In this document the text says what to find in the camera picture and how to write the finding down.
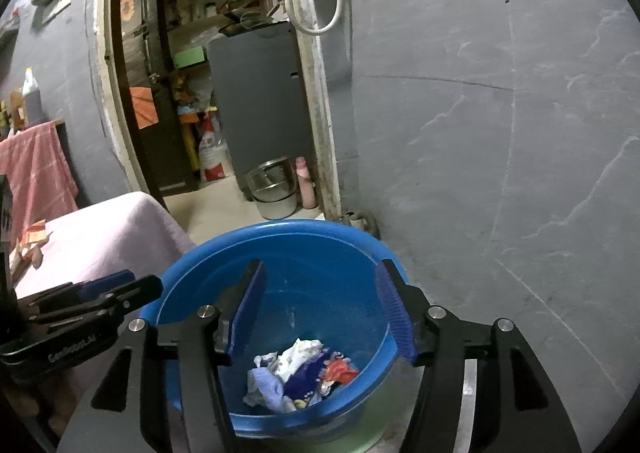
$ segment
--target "green box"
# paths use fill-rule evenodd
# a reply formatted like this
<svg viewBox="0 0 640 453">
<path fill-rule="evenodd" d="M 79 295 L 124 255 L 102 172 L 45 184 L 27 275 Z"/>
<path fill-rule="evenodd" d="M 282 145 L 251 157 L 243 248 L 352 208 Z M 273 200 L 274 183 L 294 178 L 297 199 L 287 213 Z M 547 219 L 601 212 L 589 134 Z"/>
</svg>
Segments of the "green box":
<svg viewBox="0 0 640 453">
<path fill-rule="evenodd" d="M 174 54 L 174 66 L 176 68 L 185 68 L 197 63 L 207 61 L 204 54 L 204 47 L 188 48 Z"/>
</svg>

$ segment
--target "silver screw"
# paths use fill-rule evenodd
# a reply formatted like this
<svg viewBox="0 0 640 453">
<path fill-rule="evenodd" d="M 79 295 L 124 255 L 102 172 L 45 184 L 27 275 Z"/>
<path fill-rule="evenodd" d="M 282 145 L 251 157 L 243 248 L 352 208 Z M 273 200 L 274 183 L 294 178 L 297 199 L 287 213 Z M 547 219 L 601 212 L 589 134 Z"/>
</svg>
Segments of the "silver screw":
<svg viewBox="0 0 640 453">
<path fill-rule="evenodd" d="M 513 330 L 513 321 L 507 318 L 498 319 L 498 328 L 503 332 L 511 332 Z"/>
<path fill-rule="evenodd" d="M 139 330 L 142 330 L 145 327 L 145 320 L 140 319 L 140 318 L 136 318 L 136 319 L 132 319 L 129 322 L 129 330 L 131 330 L 132 332 L 138 332 Z"/>
<path fill-rule="evenodd" d="M 447 315 L 447 311 L 438 305 L 430 307 L 428 313 L 433 319 L 442 319 Z"/>
<path fill-rule="evenodd" d="M 203 305 L 198 309 L 198 316 L 201 318 L 210 318 L 215 311 L 216 308 L 213 305 Z"/>
</svg>

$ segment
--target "clothes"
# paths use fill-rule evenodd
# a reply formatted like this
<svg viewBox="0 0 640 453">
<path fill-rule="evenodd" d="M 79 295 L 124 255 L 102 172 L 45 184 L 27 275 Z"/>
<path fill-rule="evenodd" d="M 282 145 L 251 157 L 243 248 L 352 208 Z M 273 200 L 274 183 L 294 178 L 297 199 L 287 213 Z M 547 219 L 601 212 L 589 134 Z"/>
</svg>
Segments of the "clothes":
<svg viewBox="0 0 640 453">
<path fill-rule="evenodd" d="M 284 385 L 284 394 L 289 397 L 296 408 L 307 407 L 310 401 L 318 394 L 318 385 L 322 381 L 322 373 L 327 367 L 332 356 L 330 349 L 322 349 L 318 354 L 308 359 L 289 378 Z"/>
<path fill-rule="evenodd" d="M 11 247 L 34 222 L 52 221 L 78 211 L 78 186 L 53 122 L 33 126 L 2 141 L 0 175 L 8 177 L 14 195 Z"/>
<path fill-rule="evenodd" d="M 272 367 L 270 370 L 273 372 L 273 369 L 276 367 L 276 362 L 273 360 L 278 357 L 277 352 L 271 352 L 269 354 L 264 354 L 264 356 L 255 356 L 254 363 L 256 368 L 260 367 Z"/>
<path fill-rule="evenodd" d="M 284 396 L 282 381 L 267 368 L 249 370 L 246 383 L 248 391 L 242 398 L 245 404 L 251 407 L 264 406 L 273 413 L 290 413 L 296 410 L 291 399 Z"/>
<path fill-rule="evenodd" d="M 271 352 L 255 356 L 255 369 L 247 373 L 249 406 L 264 406 L 274 413 L 289 413 L 322 401 L 335 383 L 348 384 L 358 375 L 348 358 L 324 348 L 318 340 L 297 339 L 281 356 Z"/>
<path fill-rule="evenodd" d="M 291 348 L 285 350 L 280 357 L 278 357 L 278 364 L 273 371 L 283 383 L 287 383 L 289 378 L 296 373 L 308 359 L 319 353 L 322 349 L 322 343 L 317 339 L 312 341 L 301 341 L 296 339 Z"/>
<path fill-rule="evenodd" d="M 351 368 L 346 359 L 336 359 L 327 366 L 324 381 L 336 381 L 341 385 L 348 385 L 359 373 L 358 370 Z"/>
</svg>

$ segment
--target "gray refrigerator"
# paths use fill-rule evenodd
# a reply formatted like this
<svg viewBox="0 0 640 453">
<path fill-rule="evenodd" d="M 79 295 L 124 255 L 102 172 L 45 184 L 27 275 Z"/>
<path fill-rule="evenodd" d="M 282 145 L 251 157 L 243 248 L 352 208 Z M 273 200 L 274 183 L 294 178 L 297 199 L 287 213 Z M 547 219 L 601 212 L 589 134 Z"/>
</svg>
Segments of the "gray refrigerator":
<svg viewBox="0 0 640 453">
<path fill-rule="evenodd" d="M 207 57 L 238 186 L 263 162 L 305 157 L 315 175 L 314 143 L 300 75 L 298 46 L 288 22 L 212 40 Z"/>
</svg>

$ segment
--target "plastic bottle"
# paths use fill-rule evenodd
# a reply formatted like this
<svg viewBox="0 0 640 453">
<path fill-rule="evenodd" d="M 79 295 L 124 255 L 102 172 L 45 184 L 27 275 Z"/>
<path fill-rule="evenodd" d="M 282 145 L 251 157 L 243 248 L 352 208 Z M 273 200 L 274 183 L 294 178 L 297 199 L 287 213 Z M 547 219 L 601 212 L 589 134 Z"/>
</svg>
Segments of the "plastic bottle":
<svg viewBox="0 0 640 453">
<path fill-rule="evenodd" d="M 40 98 L 40 87 L 33 76 L 33 69 L 29 67 L 24 74 L 24 85 L 22 85 L 22 97 L 24 99 L 25 124 L 27 127 L 39 125 L 46 121 L 42 111 L 42 99 Z"/>
<path fill-rule="evenodd" d="M 204 135 L 200 141 L 200 179 L 203 182 L 217 180 L 233 175 L 231 159 L 226 143 L 213 129 L 211 118 L 207 112 L 204 118 Z"/>
<path fill-rule="evenodd" d="M 9 94 L 9 103 L 11 104 L 11 127 L 14 132 L 24 130 L 24 97 L 20 91 L 13 91 Z"/>
<path fill-rule="evenodd" d="M 318 203 L 316 202 L 314 183 L 311 181 L 311 175 L 309 174 L 309 169 L 306 167 L 304 157 L 298 157 L 296 159 L 296 173 L 298 174 L 298 183 L 300 184 L 302 207 L 305 209 L 313 209 Z"/>
</svg>

